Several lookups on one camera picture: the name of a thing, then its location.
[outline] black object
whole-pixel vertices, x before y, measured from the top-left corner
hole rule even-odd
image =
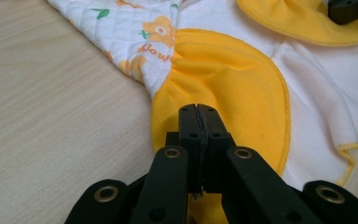
[[[207,105],[179,110],[179,132],[167,133],[148,175],[92,185],[65,223],[185,223],[187,194],[203,191],[222,194],[229,223],[358,224],[356,197],[325,181],[292,189],[256,151],[236,147]]]
[[[329,0],[328,17],[336,24],[358,19],[358,0]]]

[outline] white fabric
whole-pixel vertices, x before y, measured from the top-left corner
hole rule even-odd
[[[172,56],[173,47],[145,39],[145,22],[164,16],[176,29],[212,30],[254,46],[276,63],[290,92],[292,139],[283,179],[301,189],[316,179],[342,183],[349,174],[342,153],[358,142],[358,46],[319,47],[276,34],[228,0],[187,0],[182,5],[179,0],[49,2],[98,48],[110,52],[116,66],[123,69],[123,61],[144,56],[141,73],[152,96],[170,72],[171,61],[164,57]],[[109,15],[97,19],[104,9]],[[123,70],[140,79],[136,71]]]

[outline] cloth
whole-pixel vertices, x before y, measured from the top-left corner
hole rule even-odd
[[[155,150],[177,130],[181,106],[206,104],[297,189],[316,179],[343,185],[351,174],[358,21],[335,25],[310,0],[48,1],[145,84]],[[217,195],[189,208],[199,223],[227,222]]]

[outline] table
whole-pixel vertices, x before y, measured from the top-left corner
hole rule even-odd
[[[150,106],[47,1],[0,0],[0,223],[63,223],[91,184],[147,173]]]

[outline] yellow cloth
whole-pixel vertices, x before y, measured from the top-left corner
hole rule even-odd
[[[321,0],[237,0],[252,19],[283,35],[317,45],[358,44],[358,20],[337,25]]]
[[[178,109],[188,104],[216,108],[239,146],[257,150],[281,174],[290,139],[288,90],[275,64],[257,49],[228,35],[179,30],[172,71],[152,102],[155,149],[177,131]],[[220,196],[190,202],[201,223],[222,223]]]

